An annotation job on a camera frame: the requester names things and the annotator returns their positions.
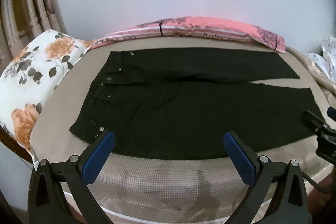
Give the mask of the white orange floral pillow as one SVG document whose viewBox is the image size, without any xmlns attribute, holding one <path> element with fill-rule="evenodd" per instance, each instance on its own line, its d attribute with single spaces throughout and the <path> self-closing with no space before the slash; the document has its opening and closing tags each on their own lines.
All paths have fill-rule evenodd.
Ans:
<svg viewBox="0 0 336 224">
<path fill-rule="evenodd" d="M 92 44 L 47 30 L 1 74 L 1 126 L 30 155 L 30 136 L 45 103 Z"/>
</svg>

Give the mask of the pink tree print pillow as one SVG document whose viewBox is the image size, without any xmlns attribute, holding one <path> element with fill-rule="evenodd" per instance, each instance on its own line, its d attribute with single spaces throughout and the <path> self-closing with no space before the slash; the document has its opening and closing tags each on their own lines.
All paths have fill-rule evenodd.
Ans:
<svg viewBox="0 0 336 224">
<path fill-rule="evenodd" d="M 279 53 L 285 53 L 286 50 L 284 38 L 274 32 L 252 24 L 204 16 L 167 18 L 136 25 L 96 39 L 91 49 L 128 40 L 171 36 L 220 42 L 259 43 Z"/>
</svg>

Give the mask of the beige bed mattress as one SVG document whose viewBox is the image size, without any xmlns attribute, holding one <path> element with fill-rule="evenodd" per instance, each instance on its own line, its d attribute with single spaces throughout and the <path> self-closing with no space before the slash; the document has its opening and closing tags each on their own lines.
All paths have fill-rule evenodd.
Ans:
<svg viewBox="0 0 336 224">
<path fill-rule="evenodd" d="M 255 44 L 172 37 L 88 51 L 43 106 L 30 137 L 35 159 L 62 162 L 84 151 L 87 144 L 70 133 L 70 126 L 110 52 L 180 47 L 264 50 Z M 112 153 L 89 189 L 115 223 L 223 223 L 238 207 L 247 186 L 229 159 L 171 161 Z"/>
</svg>

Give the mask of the white dotted crumpled blanket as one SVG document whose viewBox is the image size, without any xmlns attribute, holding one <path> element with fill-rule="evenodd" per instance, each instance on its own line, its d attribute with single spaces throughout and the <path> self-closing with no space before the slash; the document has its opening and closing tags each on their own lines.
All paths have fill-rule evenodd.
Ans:
<svg viewBox="0 0 336 224">
<path fill-rule="evenodd" d="M 326 38 L 321 42 L 320 53 L 304 53 L 333 83 L 335 83 L 335 41 L 335 37 Z"/>
</svg>

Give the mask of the beige striped curtain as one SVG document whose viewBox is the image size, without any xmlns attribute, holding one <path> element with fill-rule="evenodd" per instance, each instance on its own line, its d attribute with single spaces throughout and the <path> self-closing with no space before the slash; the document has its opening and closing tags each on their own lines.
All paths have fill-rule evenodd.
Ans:
<svg viewBox="0 0 336 224">
<path fill-rule="evenodd" d="M 62 30 L 54 0 L 1 0 L 1 71 L 49 29 Z"/>
</svg>

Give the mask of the black pants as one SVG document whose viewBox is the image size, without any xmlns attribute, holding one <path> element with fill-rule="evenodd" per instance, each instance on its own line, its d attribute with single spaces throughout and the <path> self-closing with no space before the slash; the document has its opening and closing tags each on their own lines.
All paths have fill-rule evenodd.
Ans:
<svg viewBox="0 0 336 224">
<path fill-rule="evenodd" d="M 261 152 L 310 137 L 302 113 L 321 115 L 310 89 L 264 84 L 297 77 L 274 52 L 111 52 L 70 132 L 92 144 L 110 130 L 114 153 L 151 159 L 226 157 L 223 137 L 229 131 Z"/>
</svg>

